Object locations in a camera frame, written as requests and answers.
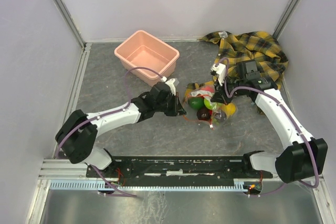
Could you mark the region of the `clear zip top bag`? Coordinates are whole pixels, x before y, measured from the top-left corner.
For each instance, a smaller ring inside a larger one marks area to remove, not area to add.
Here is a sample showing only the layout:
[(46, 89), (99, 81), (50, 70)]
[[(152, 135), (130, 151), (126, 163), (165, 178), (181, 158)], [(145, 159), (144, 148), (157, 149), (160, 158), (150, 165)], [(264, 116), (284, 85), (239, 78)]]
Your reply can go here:
[(188, 122), (207, 124), (214, 129), (223, 124), (235, 113), (235, 106), (211, 102), (215, 94), (213, 85), (205, 85), (186, 90), (183, 98), (183, 107), (186, 115), (183, 118)]

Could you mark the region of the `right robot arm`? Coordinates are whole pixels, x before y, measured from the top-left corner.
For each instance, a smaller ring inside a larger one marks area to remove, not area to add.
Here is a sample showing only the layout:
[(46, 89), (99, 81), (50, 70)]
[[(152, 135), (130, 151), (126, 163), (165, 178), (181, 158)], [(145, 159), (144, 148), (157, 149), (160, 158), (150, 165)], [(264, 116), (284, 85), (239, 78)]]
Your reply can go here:
[(211, 67), (216, 78), (211, 102), (228, 105), (237, 96), (246, 95), (261, 109), (278, 134), (281, 154), (254, 151), (246, 154), (241, 172), (254, 177), (260, 170), (278, 175), (286, 184), (299, 181), (317, 188), (326, 160), (328, 145), (306, 130), (286, 105), (280, 90), (270, 76), (262, 77), (255, 60), (238, 63), (238, 78), (228, 74), (228, 58)]

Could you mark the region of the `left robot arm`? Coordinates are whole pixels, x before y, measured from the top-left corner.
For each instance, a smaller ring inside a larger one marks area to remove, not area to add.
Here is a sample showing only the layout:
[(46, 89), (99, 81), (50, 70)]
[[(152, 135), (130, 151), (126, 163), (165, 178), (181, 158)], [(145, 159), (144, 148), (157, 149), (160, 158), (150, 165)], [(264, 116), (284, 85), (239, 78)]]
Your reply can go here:
[(150, 91), (117, 108), (87, 114), (82, 110), (72, 112), (55, 136), (59, 150), (73, 164), (84, 162), (96, 167), (103, 176), (112, 176), (116, 164), (108, 151), (95, 147), (96, 138), (118, 127), (150, 119), (157, 112), (166, 116), (185, 115), (177, 85), (178, 80), (172, 78), (158, 82)]

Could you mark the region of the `green fake apple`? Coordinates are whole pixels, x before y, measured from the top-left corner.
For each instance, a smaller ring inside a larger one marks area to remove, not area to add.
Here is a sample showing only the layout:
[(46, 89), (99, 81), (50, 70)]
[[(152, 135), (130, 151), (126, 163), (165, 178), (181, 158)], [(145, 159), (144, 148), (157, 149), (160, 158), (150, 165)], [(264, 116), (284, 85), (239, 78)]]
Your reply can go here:
[(210, 99), (208, 98), (204, 98), (204, 105), (206, 108), (208, 108), (209, 110), (215, 110), (216, 109), (216, 103), (211, 102)]

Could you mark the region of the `dark green fake avocado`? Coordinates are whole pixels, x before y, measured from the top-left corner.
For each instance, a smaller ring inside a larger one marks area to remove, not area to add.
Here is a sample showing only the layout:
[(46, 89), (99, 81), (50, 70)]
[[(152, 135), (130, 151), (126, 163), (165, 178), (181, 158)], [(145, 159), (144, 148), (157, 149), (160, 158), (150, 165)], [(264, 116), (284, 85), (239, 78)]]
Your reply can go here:
[(204, 107), (203, 97), (190, 97), (187, 102), (189, 106), (196, 111)]

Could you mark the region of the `dark fake plum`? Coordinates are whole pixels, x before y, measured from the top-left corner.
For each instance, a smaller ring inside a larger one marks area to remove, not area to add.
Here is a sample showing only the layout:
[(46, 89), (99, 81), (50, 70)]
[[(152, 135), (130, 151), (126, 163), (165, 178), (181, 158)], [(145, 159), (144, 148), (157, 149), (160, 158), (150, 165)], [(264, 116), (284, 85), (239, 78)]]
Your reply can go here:
[(201, 121), (208, 121), (211, 119), (212, 110), (206, 107), (200, 108), (196, 113), (197, 119)]

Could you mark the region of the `yellow plaid shirt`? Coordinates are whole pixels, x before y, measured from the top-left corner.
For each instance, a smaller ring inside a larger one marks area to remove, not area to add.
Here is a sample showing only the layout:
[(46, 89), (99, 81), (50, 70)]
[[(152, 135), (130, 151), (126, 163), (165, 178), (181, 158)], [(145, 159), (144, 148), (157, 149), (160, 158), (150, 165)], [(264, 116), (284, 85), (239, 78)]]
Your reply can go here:
[(237, 65), (247, 60), (255, 60), (257, 70), (263, 78), (270, 77), (277, 89), (281, 88), (283, 76), (288, 67), (288, 58), (278, 40), (265, 31), (252, 31), (234, 35), (228, 31), (215, 31), (201, 38), (218, 46), (214, 64), (225, 64), (227, 58), (227, 90), (229, 85), (239, 80)]

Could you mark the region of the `pink plastic bin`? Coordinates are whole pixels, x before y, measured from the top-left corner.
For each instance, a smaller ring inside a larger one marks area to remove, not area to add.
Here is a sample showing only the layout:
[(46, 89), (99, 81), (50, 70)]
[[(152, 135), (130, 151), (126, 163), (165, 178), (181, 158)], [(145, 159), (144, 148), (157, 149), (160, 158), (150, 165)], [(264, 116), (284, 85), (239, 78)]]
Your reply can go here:
[(114, 54), (127, 70), (142, 67), (132, 73), (150, 86), (159, 82), (160, 76), (169, 77), (180, 56), (177, 49), (143, 30), (132, 34)]

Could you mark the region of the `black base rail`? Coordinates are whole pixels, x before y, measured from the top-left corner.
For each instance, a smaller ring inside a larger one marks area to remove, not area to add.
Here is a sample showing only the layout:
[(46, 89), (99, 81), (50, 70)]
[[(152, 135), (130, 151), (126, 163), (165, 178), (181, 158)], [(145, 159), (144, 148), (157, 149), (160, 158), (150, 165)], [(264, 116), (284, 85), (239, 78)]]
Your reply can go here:
[(121, 179), (125, 186), (232, 186), (234, 179), (270, 179), (243, 156), (114, 156), (102, 171), (104, 178)]

